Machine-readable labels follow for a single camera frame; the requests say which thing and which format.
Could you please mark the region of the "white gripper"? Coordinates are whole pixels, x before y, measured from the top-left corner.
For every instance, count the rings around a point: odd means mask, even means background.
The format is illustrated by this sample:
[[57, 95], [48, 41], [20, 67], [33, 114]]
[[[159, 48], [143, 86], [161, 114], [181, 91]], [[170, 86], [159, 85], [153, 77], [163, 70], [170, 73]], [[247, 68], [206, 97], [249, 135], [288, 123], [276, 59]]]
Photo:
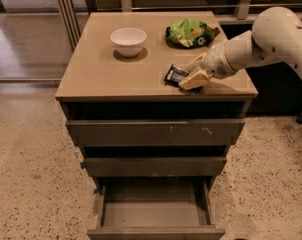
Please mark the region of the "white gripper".
[[225, 79], [237, 73], [227, 61], [225, 53], [226, 41], [212, 46], [207, 53], [202, 53], [186, 65], [188, 75], [178, 83], [184, 90], [203, 87], [210, 79]]

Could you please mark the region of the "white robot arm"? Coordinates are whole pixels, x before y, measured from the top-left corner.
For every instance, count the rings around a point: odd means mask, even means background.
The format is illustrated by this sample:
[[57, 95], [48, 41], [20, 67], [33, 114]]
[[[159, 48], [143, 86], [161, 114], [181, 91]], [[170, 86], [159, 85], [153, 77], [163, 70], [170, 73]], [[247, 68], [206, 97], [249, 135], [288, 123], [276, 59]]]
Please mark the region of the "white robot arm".
[[291, 10], [272, 7], [260, 13], [252, 29], [213, 45], [188, 63], [189, 75], [178, 83], [184, 90], [225, 79], [247, 67], [278, 62], [289, 65], [302, 80], [302, 21]]

